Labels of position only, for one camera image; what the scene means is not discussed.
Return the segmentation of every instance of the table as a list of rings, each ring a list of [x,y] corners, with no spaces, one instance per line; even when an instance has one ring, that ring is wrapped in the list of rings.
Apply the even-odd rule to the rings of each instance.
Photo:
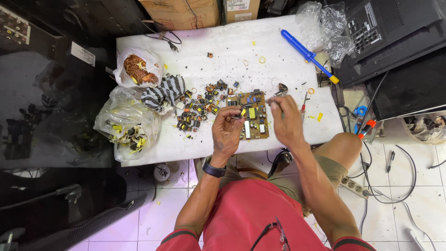
[[[235,81],[240,83],[239,92],[260,89],[265,98],[278,91],[278,84],[288,86],[298,105],[303,104],[305,92],[313,88],[315,93],[308,95],[304,136],[308,143],[318,144],[329,141],[337,133],[343,132],[337,108],[333,102],[330,88],[318,88],[315,67],[305,63],[303,57],[281,36],[280,30],[286,29],[298,37],[299,25],[294,15],[244,21],[198,30],[175,31],[183,44],[179,52],[170,49],[163,40],[148,38],[144,35],[116,39],[117,53],[128,46],[137,46],[160,54],[168,66],[166,72],[183,76],[186,89],[197,89],[204,94],[204,87],[222,79],[229,87]],[[319,113],[322,119],[317,121]],[[171,115],[162,117],[161,132],[145,155],[122,166],[138,166],[150,163],[176,161],[205,157],[213,152],[211,126],[215,115],[209,113],[208,120],[202,122],[196,133],[182,132],[176,126],[176,118]],[[268,117],[274,125],[272,115]],[[264,151],[282,148],[272,127],[268,139],[241,141],[236,153]]]

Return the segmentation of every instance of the striped cloth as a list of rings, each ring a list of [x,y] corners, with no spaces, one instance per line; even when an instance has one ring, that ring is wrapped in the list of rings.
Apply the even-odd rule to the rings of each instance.
[[[161,112],[164,101],[175,106],[175,100],[180,97],[185,91],[184,79],[180,75],[173,76],[167,73],[163,77],[161,84],[158,87],[147,88],[141,95],[141,102],[148,108]]]

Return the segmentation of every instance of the cardboard box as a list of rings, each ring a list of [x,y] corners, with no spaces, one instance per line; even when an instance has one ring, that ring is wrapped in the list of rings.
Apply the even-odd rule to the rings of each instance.
[[[219,0],[139,0],[152,19],[171,30],[215,27],[220,24]]]
[[[257,19],[260,0],[224,0],[226,23]]]

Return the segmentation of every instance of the hand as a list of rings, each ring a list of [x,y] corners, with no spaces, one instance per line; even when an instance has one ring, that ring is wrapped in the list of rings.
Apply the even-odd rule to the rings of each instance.
[[[233,119],[231,116],[241,113],[240,106],[227,106],[219,110],[212,125],[212,138],[214,140],[214,154],[210,165],[223,168],[231,155],[237,151],[240,142],[240,132],[243,129],[245,118]]]
[[[272,97],[267,103],[271,105],[277,139],[288,148],[305,143],[301,113],[293,97]]]

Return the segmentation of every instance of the blue desoldering pump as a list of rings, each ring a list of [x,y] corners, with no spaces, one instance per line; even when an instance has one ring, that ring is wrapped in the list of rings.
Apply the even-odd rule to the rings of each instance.
[[[333,76],[327,69],[324,68],[321,64],[319,64],[318,61],[314,59],[316,56],[316,53],[309,51],[305,46],[303,46],[295,37],[293,37],[288,31],[282,30],[280,32],[282,36],[290,43],[297,51],[299,51],[302,56],[304,56],[305,62],[312,61],[323,73],[325,73],[329,79],[337,84],[339,82],[339,79]]]

